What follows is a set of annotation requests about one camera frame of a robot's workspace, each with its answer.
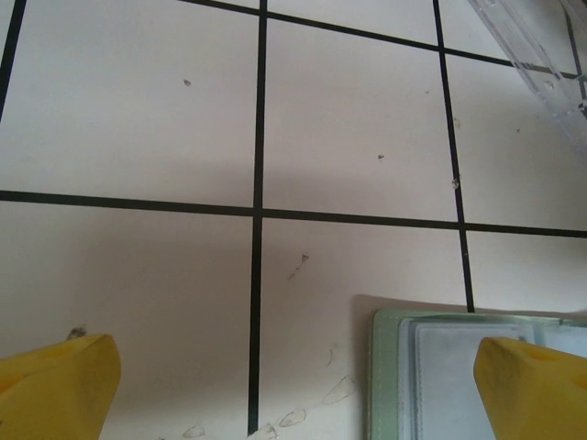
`debris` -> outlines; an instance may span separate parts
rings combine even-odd
[[[71,332],[65,338],[66,341],[71,339],[75,339],[76,337],[82,337],[87,335],[87,330],[85,328],[85,324],[75,326]]]
[[[330,348],[330,360],[327,363],[327,367],[330,367],[330,364],[332,364],[333,360],[334,360],[334,350],[332,348]]]
[[[270,424],[262,426],[261,429],[252,435],[249,435],[250,440],[275,440],[279,438],[275,428]]]
[[[205,435],[204,428],[202,426],[198,426],[197,424],[195,424],[190,429],[185,431],[182,434],[182,437],[183,438],[198,438],[198,437],[203,437],[204,435]]]
[[[355,392],[357,384],[349,376],[345,376],[340,380],[336,387],[322,399],[323,405],[332,405],[346,399],[349,395]]]
[[[302,266],[304,265],[304,263],[306,263],[309,259],[310,259],[310,256],[309,255],[302,254],[302,261],[300,262],[300,265],[293,270],[293,272],[290,274],[290,276],[287,277],[287,280],[288,281],[293,280],[294,277],[295,277],[295,275],[297,275],[297,272],[300,271],[300,269],[302,268]]]
[[[281,428],[289,428],[290,426],[300,424],[305,420],[306,416],[307,414],[305,410],[293,410],[282,418],[282,420],[279,422],[279,426]]]

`dirt speck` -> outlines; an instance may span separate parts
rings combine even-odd
[[[289,277],[287,277],[287,280],[288,280],[288,281],[291,281],[291,280],[293,280],[293,279],[295,278],[295,275],[297,275],[297,272],[299,272],[299,271],[300,271],[300,269],[302,268],[302,266],[303,266],[303,265],[304,265],[304,264],[305,264],[305,263],[306,263],[306,262],[307,262],[309,259],[310,259],[310,256],[309,256],[309,255],[302,254],[302,261],[300,261],[300,264],[298,265],[298,267],[297,267],[297,268],[295,268],[295,269],[293,270],[293,272],[292,272],[292,273],[290,273],[290,276],[289,276]]]
[[[332,361],[334,360],[334,350],[330,348],[330,358],[328,359],[327,367],[332,365]]]
[[[339,383],[330,391],[329,394],[322,399],[323,405],[332,405],[346,399],[353,394],[357,389],[357,384],[349,376],[345,376]]]
[[[293,410],[282,418],[282,420],[279,422],[279,426],[281,428],[289,428],[290,426],[300,424],[305,420],[306,416],[307,414],[305,410]]]
[[[205,435],[205,430],[202,426],[195,424],[190,429],[182,434],[183,438],[198,438]]]
[[[86,336],[88,333],[87,329],[85,328],[85,324],[75,326],[71,332],[65,338],[66,341],[71,339],[75,339],[76,337]]]
[[[250,440],[275,440],[277,438],[279,438],[279,436],[277,435],[275,428],[268,423],[262,426],[259,431],[249,435]]]

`white tile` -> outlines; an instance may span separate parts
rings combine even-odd
[[[507,60],[469,0],[439,0],[442,34],[447,48]]]
[[[269,10],[437,44],[434,8],[427,0],[269,0]]]
[[[175,0],[32,0],[5,190],[251,204],[258,19]]]
[[[260,424],[282,440],[361,438],[372,314],[464,305],[458,233],[265,220],[262,252]],[[343,378],[355,392],[325,404]],[[293,410],[305,421],[280,427]]]
[[[6,34],[10,26],[10,18],[12,17],[12,9],[15,5],[15,0],[0,0],[0,48],[4,51],[6,44]]]
[[[570,73],[577,71],[564,10],[558,1],[516,0],[504,3],[515,8],[521,22],[539,42],[556,68]],[[440,14],[447,48],[509,59],[468,0],[440,0]]]
[[[587,316],[587,240],[469,232],[475,307]]]
[[[434,52],[269,24],[264,202],[454,220]]]
[[[449,57],[465,218],[587,229],[587,170],[515,69]]]
[[[76,325],[114,336],[102,440],[245,438],[248,218],[1,203],[0,358]]]

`tile floor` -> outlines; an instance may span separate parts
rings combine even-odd
[[[432,0],[15,3],[0,357],[114,335],[101,439],[359,440],[375,310],[587,316],[587,170],[466,0],[448,84]]]

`black grid line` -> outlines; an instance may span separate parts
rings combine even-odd
[[[577,50],[577,41],[575,40],[575,33],[572,29],[572,22],[570,21],[569,14],[567,11],[565,13],[565,22],[567,24],[567,32],[569,33],[569,42],[570,42],[570,50],[572,51],[572,58],[575,61],[575,69],[577,69],[577,75],[582,76],[582,68],[581,68],[581,60],[579,59],[579,51]],[[587,95],[585,94],[585,84],[583,81],[579,80],[579,90],[581,92],[581,99],[585,99]],[[583,115],[586,115],[587,109],[583,109]]]
[[[440,19],[440,6],[438,0],[433,0],[434,19],[437,25],[438,57],[440,60],[440,76],[442,77],[442,90],[444,92],[444,105],[447,114],[447,129],[449,131],[450,161],[452,164],[452,179],[455,189],[455,202],[457,205],[457,220],[459,222],[460,257],[462,261],[463,278],[465,281],[465,299],[467,311],[475,312],[473,300],[473,285],[471,280],[471,264],[469,262],[469,246],[467,244],[467,230],[465,228],[465,212],[462,206],[462,190],[460,187],[459,155],[457,153],[457,139],[452,116],[452,103],[450,101],[449,70],[447,69],[447,54],[444,50],[444,37],[442,34],[442,20]]]
[[[252,7],[246,6],[239,6],[239,5],[231,5],[224,2],[218,2],[216,0],[178,0],[180,2],[191,3],[193,5],[201,5],[201,6],[210,6],[216,7],[219,9],[226,9],[228,11],[233,12],[240,12],[243,14],[249,14],[258,16],[260,14],[259,9],[255,9]],[[272,20],[282,21],[285,23],[293,23],[300,26],[308,26],[310,28],[319,28],[324,30],[330,30],[332,32],[339,32],[342,34],[353,35],[355,37],[363,37],[366,39],[377,39],[379,41],[387,41],[394,44],[399,44],[402,46],[408,46],[410,48],[417,48],[422,50],[432,50],[434,52],[440,51],[440,47],[435,44],[424,43],[422,41],[415,41],[409,38],[399,38],[394,37],[386,34],[380,34],[378,32],[370,32],[369,30],[358,29],[354,27],[346,27],[341,25],[336,25],[332,23],[327,23],[323,21],[317,21],[310,18],[304,18],[301,16],[289,16],[287,14],[281,14],[277,12],[266,11],[267,17]],[[458,50],[458,49],[450,49],[450,48],[443,48],[445,53],[448,55],[453,55],[455,57],[466,58],[469,60],[477,60],[482,62],[489,62],[491,64],[498,64],[501,66],[507,67],[515,67],[514,64],[506,59],[489,57],[487,55],[481,55],[479,53],[468,52],[466,50]],[[551,73],[550,69],[544,66],[537,66],[532,64],[527,64],[524,66],[525,69],[537,72],[544,72],[544,73]],[[560,73],[563,77],[567,79],[576,79],[577,74],[575,73],[568,73],[568,72],[561,72]]]
[[[10,17],[10,25],[6,33],[6,43],[2,54],[2,63],[0,64],[0,121],[4,113],[4,104],[8,94],[8,83],[10,83],[10,74],[12,73],[12,64],[17,54],[18,35],[22,26],[22,18],[25,15],[27,0],[16,0]]]
[[[204,215],[230,215],[254,217],[255,209],[247,206],[221,204],[160,202],[151,200],[95,197],[88,195],[53,194],[46,192],[0,191],[0,202],[23,204],[57,204],[61,206],[87,206],[94,208],[130,209],[153,212],[189,213]],[[400,226],[423,229],[444,229],[458,231],[459,222],[426,220],[418,218],[383,217],[378,215],[321,213],[316,211],[295,211],[276,208],[262,208],[262,218],[281,220],[301,220],[308,222],[344,223],[349,225]],[[587,238],[587,230],[557,229],[547,227],[492,225],[484,223],[464,223],[471,232],[490,232],[497,234],[517,234],[543,237]]]
[[[249,14],[250,16],[258,16],[259,9],[253,7],[246,7],[241,5],[233,5],[231,3],[217,2],[216,0],[177,0],[178,2],[190,3],[192,5],[215,7],[216,9],[224,9],[226,11],[239,12],[241,14]]]
[[[267,0],[260,0],[259,52],[257,58],[257,111],[253,179],[253,232],[250,269],[249,329],[249,435],[259,429],[260,302],[263,248],[263,174],[265,150],[265,75],[267,65]]]

